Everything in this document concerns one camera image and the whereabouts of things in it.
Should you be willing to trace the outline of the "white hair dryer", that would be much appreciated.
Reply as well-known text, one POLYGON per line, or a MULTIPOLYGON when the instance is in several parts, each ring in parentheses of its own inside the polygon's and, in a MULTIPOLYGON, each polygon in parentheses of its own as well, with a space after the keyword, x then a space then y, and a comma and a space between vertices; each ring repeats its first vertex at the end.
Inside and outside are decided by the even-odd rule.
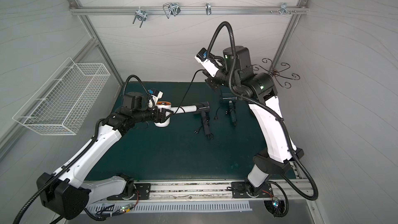
MULTIPOLYGON (((174 112, 174 115, 184 114, 184 113, 193 113, 197 109, 197 107, 195 105, 172 107, 170 102, 164 102, 164 101, 158 102, 155 107, 156 110, 161 110, 163 108, 171 109, 174 112)), ((161 123, 154 123, 154 124, 155 124, 155 126, 160 127, 160 128, 167 127, 169 125, 169 124, 161 124, 161 123)))

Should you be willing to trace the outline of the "green hair dryer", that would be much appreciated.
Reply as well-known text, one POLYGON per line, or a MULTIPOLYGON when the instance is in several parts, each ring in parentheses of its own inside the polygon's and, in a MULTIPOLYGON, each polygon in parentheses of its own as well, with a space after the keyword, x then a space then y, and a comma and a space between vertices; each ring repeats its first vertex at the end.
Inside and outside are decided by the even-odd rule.
POLYGON ((237 125, 236 106, 237 97, 232 93, 222 92, 221 103, 227 106, 226 115, 230 116, 231 124, 235 127, 237 125))

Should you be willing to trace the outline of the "grey hair dryer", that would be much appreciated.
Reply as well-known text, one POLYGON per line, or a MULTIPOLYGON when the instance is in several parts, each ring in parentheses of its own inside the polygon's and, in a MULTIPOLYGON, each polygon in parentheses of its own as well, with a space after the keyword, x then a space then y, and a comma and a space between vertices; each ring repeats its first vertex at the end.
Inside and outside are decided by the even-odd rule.
POLYGON ((203 102, 203 103, 195 103, 195 106, 197 107, 196 111, 194 114, 200 114, 201 115, 201 126, 197 128, 194 131, 194 134, 198 134, 200 130, 204 130, 205 136, 208 140, 212 140, 214 138, 214 135, 211 133, 210 130, 210 125, 209 125, 209 112, 210 112, 210 106, 208 102, 203 102))

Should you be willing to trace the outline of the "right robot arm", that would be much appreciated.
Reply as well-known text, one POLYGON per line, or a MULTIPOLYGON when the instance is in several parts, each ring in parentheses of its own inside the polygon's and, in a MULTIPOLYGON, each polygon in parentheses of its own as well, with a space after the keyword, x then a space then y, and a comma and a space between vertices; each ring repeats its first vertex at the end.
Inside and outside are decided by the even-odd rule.
POLYGON ((280 111, 275 83, 267 73, 254 73, 250 52, 248 48, 236 45, 229 22, 223 21, 217 26, 208 47, 202 48, 195 59, 203 65, 210 87, 227 87, 234 96, 247 102, 266 141, 266 148, 254 156, 254 166, 245 180, 246 192, 256 197, 260 188, 270 183, 272 175, 280 175, 301 197, 317 200, 318 187, 300 161, 303 149, 290 137, 280 111), (304 193, 286 177, 292 161, 309 180, 312 195, 304 193))

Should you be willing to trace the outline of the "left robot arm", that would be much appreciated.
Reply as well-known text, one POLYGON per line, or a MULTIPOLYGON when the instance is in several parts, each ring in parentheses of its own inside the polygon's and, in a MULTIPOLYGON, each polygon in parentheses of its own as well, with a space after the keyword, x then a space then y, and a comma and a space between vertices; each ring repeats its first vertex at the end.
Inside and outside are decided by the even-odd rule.
POLYGON ((116 112, 96 122, 92 137, 67 163, 53 173, 43 173, 38 178, 37 192, 23 205, 13 223, 22 221, 36 199, 40 199, 45 208, 58 215, 53 221, 56 224, 61 219, 76 218, 88 205, 104 198, 134 194, 134 180, 123 174, 92 183, 85 182, 89 172, 106 152, 137 123, 152 121, 158 127, 166 127, 171 117, 180 110, 179 107, 172 107, 170 102, 161 101, 160 91, 145 90, 145 95, 126 93, 133 78, 140 85, 144 84, 136 75, 126 79, 121 89, 122 105, 116 112))

